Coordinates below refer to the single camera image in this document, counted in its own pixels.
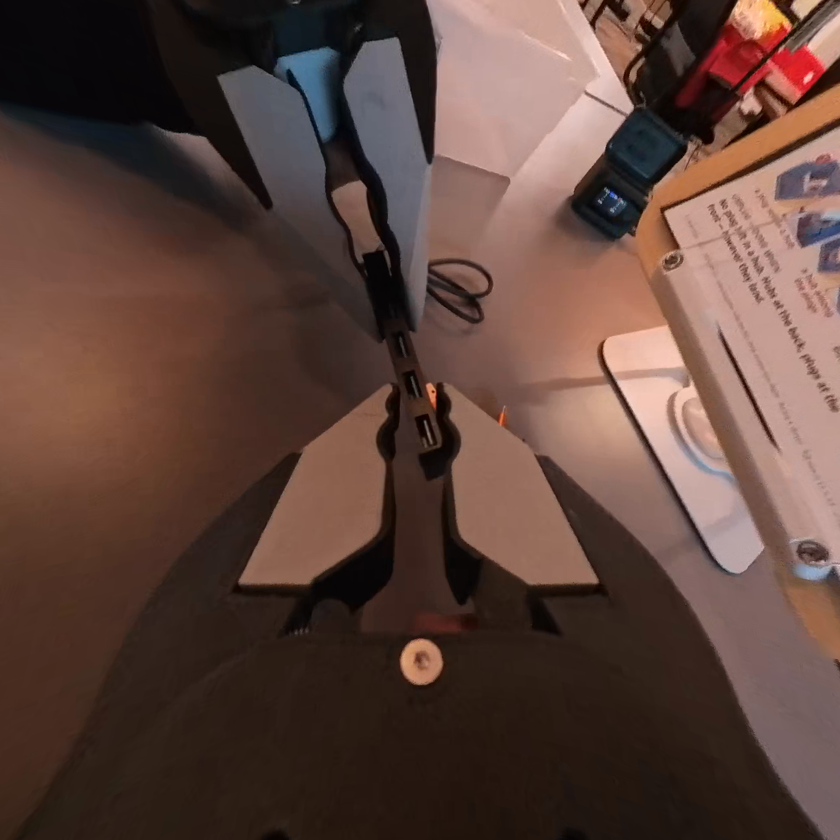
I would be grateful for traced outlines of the black usb hub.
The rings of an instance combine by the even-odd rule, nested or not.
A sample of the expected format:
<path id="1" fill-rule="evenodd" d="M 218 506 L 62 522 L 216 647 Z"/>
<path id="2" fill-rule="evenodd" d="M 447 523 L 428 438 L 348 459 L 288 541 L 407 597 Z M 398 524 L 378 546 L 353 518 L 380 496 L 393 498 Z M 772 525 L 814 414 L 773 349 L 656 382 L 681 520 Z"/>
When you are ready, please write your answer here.
<path id="1" fill-rule="evenodd" d="M 406 423 L 417 446 L 419 465 L 427 480 L 435 480 L 446 469 L 445 438 L 414 349 L 402 284 L 393 276 L 388 261 L 383 249 L 364 254 L 365 286 L 390 355 L 405 406 Z"/>

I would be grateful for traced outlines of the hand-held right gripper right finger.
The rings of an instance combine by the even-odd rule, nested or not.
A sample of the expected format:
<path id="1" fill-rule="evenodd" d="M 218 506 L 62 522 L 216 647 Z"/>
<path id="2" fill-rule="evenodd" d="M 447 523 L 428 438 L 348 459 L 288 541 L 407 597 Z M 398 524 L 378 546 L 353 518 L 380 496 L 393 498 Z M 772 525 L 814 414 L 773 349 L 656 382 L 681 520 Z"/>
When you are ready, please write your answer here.
<path id="1" fill-rule="evenodd" d="M 538 457 L 450 384 L 437 406 L 452 435 L 444 489 L 444 568 L 458 604 L 498 570 L 527 594 L 596 592 L 599 579 Z"/>

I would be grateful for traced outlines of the clear plastic box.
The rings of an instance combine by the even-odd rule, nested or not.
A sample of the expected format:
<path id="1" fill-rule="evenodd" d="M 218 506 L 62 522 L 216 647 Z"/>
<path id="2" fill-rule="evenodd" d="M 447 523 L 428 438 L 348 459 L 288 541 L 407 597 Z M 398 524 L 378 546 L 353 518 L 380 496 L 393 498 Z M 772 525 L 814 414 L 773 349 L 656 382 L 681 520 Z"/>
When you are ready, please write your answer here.
<path id="1" fill-rule="evenodd" d="M 430 256 L 467 257 L 517 173 L 598 77 L 576 2 L 428 2 L 437 39 Z"/>

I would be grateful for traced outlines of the instruction sheet on wooden stand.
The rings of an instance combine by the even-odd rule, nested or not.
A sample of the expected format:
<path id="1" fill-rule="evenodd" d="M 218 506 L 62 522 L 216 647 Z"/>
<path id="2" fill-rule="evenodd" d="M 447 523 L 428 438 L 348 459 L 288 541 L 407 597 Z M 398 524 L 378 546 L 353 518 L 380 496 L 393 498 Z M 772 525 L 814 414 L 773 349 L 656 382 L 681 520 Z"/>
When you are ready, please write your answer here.
<path id="1" fill-rule="evenodd" d="M 792 455 L 778 447 L 782 433 L 766 433 L 770 409 L 758 408 L 758 384 L 747 385 L 745 350 L 736 340 L 721 339 L 721 315 L 686 264 L 666 270 L 677 236 L 665 210 L 686 204 L 712 190 L 756 174 L 783 154 L 803 149 L 838 129 L 839 87 L 798 105 L 783 117 L 731 143 L 666 179 L 654 192 L 652 206 L 637 231 L 638 255 L 648 284 L 671 330 L 688 370 L 700 387 L 712 425 L 722 435 L 723 453 L 747 503 L 777 582 L 806 632 L 830 659 L 838 661 L 838 583 L 806 582 L 808 570 L 838 567 L 838 537 L 818 523 L 815 501 L 805 500 L 802 480 L 793 477 Z"/>

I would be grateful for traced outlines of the red box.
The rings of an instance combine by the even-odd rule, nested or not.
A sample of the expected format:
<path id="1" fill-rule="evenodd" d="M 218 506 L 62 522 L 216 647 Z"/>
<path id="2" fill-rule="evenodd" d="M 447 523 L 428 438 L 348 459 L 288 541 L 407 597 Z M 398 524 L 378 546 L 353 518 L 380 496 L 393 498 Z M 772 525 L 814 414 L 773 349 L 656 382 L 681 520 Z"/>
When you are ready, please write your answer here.
<path id="1" fill-rule="evenodd" d="M 838 58 L 838 2 L 736 2 L 716 40 L 675 95 L 680 109 L 707 94 L 744 96 L 763 83 L 796 104 Z"/>

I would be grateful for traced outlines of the white stand base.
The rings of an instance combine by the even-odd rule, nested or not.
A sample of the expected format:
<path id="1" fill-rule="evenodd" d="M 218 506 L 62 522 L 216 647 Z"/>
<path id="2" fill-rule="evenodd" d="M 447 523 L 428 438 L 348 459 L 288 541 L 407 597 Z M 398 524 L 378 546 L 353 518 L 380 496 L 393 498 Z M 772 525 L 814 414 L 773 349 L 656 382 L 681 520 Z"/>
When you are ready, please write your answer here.
<path id="1" fill-rule="evenodd" d="M 763 542 L 671 331 L 614 335 L 601 358 L 704 549 L 725 572 L 743 574 Z"/>

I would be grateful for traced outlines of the black office chair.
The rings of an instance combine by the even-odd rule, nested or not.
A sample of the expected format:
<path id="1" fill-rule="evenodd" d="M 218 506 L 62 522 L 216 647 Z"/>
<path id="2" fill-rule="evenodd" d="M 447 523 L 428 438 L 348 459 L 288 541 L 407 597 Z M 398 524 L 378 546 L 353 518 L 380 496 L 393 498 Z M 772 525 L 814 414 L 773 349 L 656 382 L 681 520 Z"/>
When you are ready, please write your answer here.
<path id="1" fill-rule="evenodd" d="M 735 1 L 671 2 L 672 15 L 624 71 L 635 109 L 657 115 L 686 139 L 710 144 L 732 97 L 709 83 L 712 53 Z"/>

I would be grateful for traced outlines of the small black display device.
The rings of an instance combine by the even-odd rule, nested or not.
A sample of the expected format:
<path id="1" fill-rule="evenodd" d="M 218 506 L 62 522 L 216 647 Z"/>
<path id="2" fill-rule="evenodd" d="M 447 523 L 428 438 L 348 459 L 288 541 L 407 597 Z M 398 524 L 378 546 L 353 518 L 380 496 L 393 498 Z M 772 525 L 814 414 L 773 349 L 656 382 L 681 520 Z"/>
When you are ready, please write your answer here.
<path id="1" fill-rule="evenodd" d="M 686 138 L 651 109 L 633 110 L 574 188 L 572 212 L 612 241 L 634 236 L 654 188 L 687 148 Z"/>

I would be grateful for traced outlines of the white sheet holder bar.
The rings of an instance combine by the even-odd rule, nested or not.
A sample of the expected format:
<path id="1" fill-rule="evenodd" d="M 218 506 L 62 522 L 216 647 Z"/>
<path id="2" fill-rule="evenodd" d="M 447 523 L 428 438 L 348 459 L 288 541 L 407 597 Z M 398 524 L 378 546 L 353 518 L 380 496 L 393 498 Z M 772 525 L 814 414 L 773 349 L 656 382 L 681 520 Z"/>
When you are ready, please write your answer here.
<path id="1" fill-rule="evenodd" d="M 762 548 L 805 581 L 837 573 L 838 414 L 821 419 L 812 363 L 793 372 L 787 328 L 709 291 L 679 249 L 650 285 L 689 377 L 669 410 L 695 464 L 677 493 L 713 558 L 740 574 Z"/>

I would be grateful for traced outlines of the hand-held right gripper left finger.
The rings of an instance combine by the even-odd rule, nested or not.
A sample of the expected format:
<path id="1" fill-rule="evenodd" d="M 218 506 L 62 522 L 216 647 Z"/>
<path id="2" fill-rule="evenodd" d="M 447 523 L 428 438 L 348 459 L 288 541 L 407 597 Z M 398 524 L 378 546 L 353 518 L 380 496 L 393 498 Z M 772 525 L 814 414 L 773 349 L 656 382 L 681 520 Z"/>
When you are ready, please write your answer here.
<path id="1" fill-rule="evenodd" d="M 399 391 L 384 385 L 303 448 L 240 590 L 358 610 L 384 588 L 393 571 L 399 414 Z"/>

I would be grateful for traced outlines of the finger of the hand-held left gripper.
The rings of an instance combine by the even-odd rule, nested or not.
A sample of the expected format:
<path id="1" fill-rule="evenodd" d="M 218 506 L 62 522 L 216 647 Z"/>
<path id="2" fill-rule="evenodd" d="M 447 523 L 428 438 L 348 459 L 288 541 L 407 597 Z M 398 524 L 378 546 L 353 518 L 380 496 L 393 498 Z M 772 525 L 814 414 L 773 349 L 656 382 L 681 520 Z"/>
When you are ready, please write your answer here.
<path id="1" fill-rule="evenodd" d="M 402 285 L 409 327 L 416 330 L 426 306 L 433 166 L 397 37 L 363 42 L 344 74 L 343 101 L 380 194 L 378 214 L 395 253 L 392 273 Z"/>
<path id="2" fill-rule="evenodd" d="M 332 299 L 373 341 L 382 341 L 349 233 L 328 195 L 328 170 L 305 98 L 255 66 L 218 77 L 227 105 L 277 216 L 318 267 Z"/>

